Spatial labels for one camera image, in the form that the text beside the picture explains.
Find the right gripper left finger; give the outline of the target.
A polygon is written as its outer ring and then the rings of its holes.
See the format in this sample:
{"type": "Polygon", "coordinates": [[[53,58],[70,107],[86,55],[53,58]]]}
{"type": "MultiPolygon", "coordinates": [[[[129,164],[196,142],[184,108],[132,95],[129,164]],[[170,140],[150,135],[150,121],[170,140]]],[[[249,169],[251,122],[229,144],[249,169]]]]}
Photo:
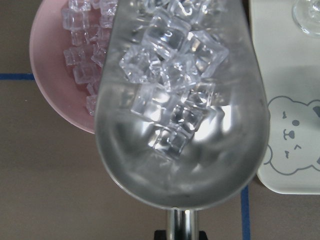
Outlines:
{"type": "Polygon", "coordinates": [[[167,240],[166,230],[155,230],[153,240],[167,240]]]}

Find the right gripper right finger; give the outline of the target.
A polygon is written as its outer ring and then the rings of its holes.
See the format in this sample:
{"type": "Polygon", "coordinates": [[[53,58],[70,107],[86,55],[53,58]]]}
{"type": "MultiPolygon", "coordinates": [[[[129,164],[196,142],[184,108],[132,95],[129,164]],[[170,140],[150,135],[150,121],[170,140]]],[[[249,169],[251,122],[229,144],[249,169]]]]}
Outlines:
{"type": "Polygon", "coordinates": [[[208,240],[207,234],[205,231],[199,231],[199,240],[208,240]]]}

